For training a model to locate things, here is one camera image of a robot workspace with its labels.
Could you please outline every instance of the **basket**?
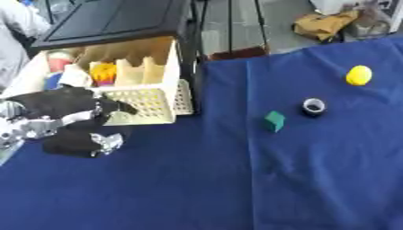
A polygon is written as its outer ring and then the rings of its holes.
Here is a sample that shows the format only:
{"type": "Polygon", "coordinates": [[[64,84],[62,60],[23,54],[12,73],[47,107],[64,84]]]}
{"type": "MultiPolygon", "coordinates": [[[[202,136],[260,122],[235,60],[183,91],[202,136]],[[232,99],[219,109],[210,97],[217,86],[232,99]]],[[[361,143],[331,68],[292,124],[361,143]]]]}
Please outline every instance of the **basket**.
{"type": "MultiPolygon", "coordinates": [[[[79,53],[76,63],[83,69],[88,69],[91,62],[118,60],[119,65],[120,62],[127,60],[125,64],[127,68],[118,70],[118,78],[122,75],[130,76],[131,69],[142,67],[144,57],[152,58],[156,63],[156,69],[146,71],[149,73],[144,73],[143,79],[136,84],[91,88],[113,100],[129,103],[139,110],[136,115],[116,111],[106,123],[107,126],[172,124],[176,120],[176,115],[193,114],[190,87],[185,80],[180,79],[179,57],[173,38],[160,37],[96,45],[83,50],[83,48],[71,49],[71,52],[79,53]]],[[[46,55],[40,53],[33,59],[25,67],[29,71],[22,71],[2,97],[41,91],[43,82],[49,74],[49,67],[44,66],[46,61],[44,58],[46,55]]]]}

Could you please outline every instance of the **sleeve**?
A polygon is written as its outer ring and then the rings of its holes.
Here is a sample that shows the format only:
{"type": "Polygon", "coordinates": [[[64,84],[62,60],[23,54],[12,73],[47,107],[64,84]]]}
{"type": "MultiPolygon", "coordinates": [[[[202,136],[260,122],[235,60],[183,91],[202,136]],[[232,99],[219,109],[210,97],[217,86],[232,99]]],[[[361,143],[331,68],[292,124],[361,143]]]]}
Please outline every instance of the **sleeve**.
{"type": "Polygon", "coordinates": [[[0,16],[4,23],[27,37],[39,37],[50,25],[27,6],[16,0],[1,0],[0,16]]]}

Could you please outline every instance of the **yellow object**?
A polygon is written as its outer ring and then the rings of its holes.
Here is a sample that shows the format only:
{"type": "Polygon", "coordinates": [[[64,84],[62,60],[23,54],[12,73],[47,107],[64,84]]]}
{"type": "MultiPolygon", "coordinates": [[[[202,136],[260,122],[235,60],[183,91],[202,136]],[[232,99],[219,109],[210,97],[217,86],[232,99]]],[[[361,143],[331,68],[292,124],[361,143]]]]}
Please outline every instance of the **yellow object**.
{"type": "Polygon", "coordinates": [[[350,70],[346,81],[351,85],[366,85],[372,79],[372,70],[367,66],[356,66],[350,70]]]}
{"type": "Polygon", "coordinates": [[[91,77],[97,85],[113,84],[117,68],[112,63],[101,63],[91,69],[91,77]]]}

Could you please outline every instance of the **toy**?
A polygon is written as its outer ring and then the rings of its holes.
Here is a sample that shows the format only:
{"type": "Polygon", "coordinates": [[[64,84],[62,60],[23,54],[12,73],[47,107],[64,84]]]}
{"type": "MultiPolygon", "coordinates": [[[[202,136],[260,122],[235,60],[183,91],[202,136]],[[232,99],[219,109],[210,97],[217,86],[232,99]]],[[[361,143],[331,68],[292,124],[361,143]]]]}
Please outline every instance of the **toy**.
{"type": "Polygon", "coordinates": [[[95,86],[113,85],[117,73],[116,65],[112,63],[100,63],[91,68],[90,74],[95,86]]]}
{"type": "Polygon", "coordinates": [[[325,103],[318,98],[309,98],[302,104],[302,110],[307,116],[316,118],[326,111],[325,103]]]}
{"type": "Polygon", "coordinates": [[[361,86],[368,84],[372,79],[372,71],[367,66],[356,66],[347,74],[346,81],[351,85],[361,86]]]}
{"type": "Polygon", "coordinates": [[[277,133],[284,126],[285,117],[277,111],[272,111],[264,117],[266,126],[274,133],[277,133]]]}

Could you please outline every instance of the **orange object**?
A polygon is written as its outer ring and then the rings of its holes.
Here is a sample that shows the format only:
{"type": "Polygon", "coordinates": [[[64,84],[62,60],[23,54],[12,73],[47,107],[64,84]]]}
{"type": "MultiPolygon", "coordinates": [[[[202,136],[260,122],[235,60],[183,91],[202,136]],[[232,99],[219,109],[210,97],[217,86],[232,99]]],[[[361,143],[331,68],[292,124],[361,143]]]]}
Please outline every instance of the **orange object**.
{"type": "Polygon", "coordinates": [[[113,63],[101,63],[94,66],[90,72],[96,86],[112,85],[116,79],[117,68],[113,63]]]}

